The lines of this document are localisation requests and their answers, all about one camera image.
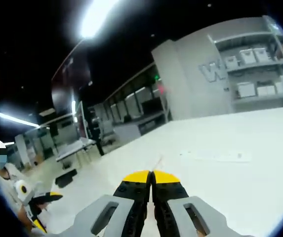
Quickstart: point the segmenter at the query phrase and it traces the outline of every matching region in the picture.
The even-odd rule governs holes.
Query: white shelf
[[[268,42],[269,38],[272,37],[273,34],[271,32],[252,32],[215,40],[214,43],[219,51],[223,51],[243,45]]]
[[[245,97],[241,99],[236,99],[232,103],[238,105],[238,104],[245,104],[245,103],[252,103],[252,102],[266,101],[266,100],[276,100],[276,99],[283,99],[283,94]]]
[[[283,65],[283,61],[281,60],[281,61],[270,61],[270,62],[263,62],[263,63],[245,64],[237,68],[228,68],[226,70],[228,73],[231,73],[231,72],[237,72],[237,71],[245,70],[245,69],[267,67],[267,66],[274,66],[274,65]]]

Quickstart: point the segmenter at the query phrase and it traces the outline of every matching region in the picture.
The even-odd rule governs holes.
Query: shelving unit
[[[221,59],[221,64],[227,73],[228,88],[231,97],[231,107],[233,112],[241,112],[242,108],[247,107],[247,111],[256,110],[252,104],[263,104],[267,109],[283,106],[283,94],[274,94],[267,96],[256,95],[251,97],[237,98],[238,83],[251,82],[257,85],[258,81],[272,81],[272,85],[280,82],[280,76],[283,76],[283,30],[270,18],[263,16],[263,21],[267,30],[259,32],[250,32],[235,36],[229,36],[222,39],[210,40],[214,43]],[[266,48],[270,61],[244,64],[240,56],[241,50]],[[227,68],[225,57],[236,56],[238,66],[236,68]]]

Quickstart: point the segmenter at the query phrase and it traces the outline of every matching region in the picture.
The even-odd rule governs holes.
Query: gray gripper plate
[[[196,228],[186,211],[191,208],[199,219],[206,237],[242,237],[227,226],[226,217],[199,197],[172,199],[167,202],[174,215],[180,237],[198,237]]]
[[[133,203],[134,200],[104,195],[79,212],[70,228],[60,234],[46,236],[95,237],[107,225],[103,237],[121,237]]]

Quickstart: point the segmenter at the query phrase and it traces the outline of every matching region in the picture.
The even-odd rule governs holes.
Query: white box
[[[254,48],[254,55],[258,62],[269,62],[271,61],[268,53],[266,52],[266,48]]]
[[[255,96],[254,84],[251,82],[242,82],[238,83],[238,92],[241,98]]]
[[[258,96],[266,96],[266,95],[268,95],[268,90],[266,89],[266,86],[258,87],[256,90],[258,92]]]
[[[276,82],[275,87],[278,94],[283,94],[283,84],[281,82]]]
[[[254,53],[252,49],[240,50],[240,55],[241,55],[242,61],[245,64],[256,63],[256,59],[254,57]]]
[[[227,68],[237,68],[238,65],[238,61],[236,56],[229,56],[229,57],[225,57],[225,64]]]
[[[273,86],[273,85],[267,86],[266,90],[267,90],[268,95],[275,95],[276,94],[275,86]]]

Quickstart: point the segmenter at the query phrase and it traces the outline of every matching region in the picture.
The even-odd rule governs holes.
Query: person
[[[27,217],[25,208],[14,189],[14,183],[18,180],[25,180],[32,186],[36,185],[26,175],[22,174],[15,165],[9,162],[0,162],[0,192],[5,197],[10,209],[25,226],[27,232],[31,236],[35,236],[38,235],[38,232],[33,230],[33,223]],[[47,205],[48,203],[39,205],[39,208],[44,210]]]

